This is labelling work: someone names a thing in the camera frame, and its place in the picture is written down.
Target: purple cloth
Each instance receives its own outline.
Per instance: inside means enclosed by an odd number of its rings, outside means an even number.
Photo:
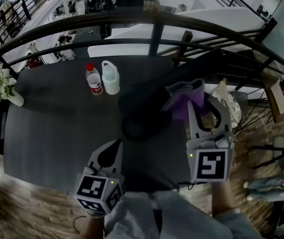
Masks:
[[[195,109],[199,109],[201,115],[207,113],[204,105],[204,88],[203,79],[196,79],[191,82],[178,82],[166,87],[171,94],[171,98],[163,106],[163,111],[172,111],[174,120],[188,121],[188,100],[192,100]]]

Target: floor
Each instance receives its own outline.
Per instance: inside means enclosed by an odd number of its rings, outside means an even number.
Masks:
[[[242,184],[248,178],[271,176],[281,173],[281,170],[273,164],[253,173],[251,167],[271,158],[272,153],[252,152],[249,147],[252,144],[272,143],[275,137],[281,135],[284,137],[284,122],[272,122],[264,126],[259,121],[235,138],[235,156],[230,174],[232,189],[239,208],[261,233],[267,233],[273,226],[267,222],[273,204],[263,201],[247,202],[247,191],[243,189]],[[204,212],[211,213],[208,184],[194,186],[192,190],[181,189],[180,194]],[[0,238],[39,238],[33,228],[34,222],[48,228],[58,238],[69,238],[77,234],[73,228],[73,220],[82,215],[85,215],[85,212],[73,197],[4,174],[3,156],[0,155]],[[77,229],[84,220],[80,218],[76,221]],[[47,231],[40,227],[36,228],[44,239],[51,238]]]

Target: white vase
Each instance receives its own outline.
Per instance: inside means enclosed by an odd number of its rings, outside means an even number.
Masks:
[[[17,93],[15,90],[13,90],[12,92],[14,96],[8,97],[8,100],[11,101],[13,104],[21,107],[24,103],[23,97],[19,93]]]

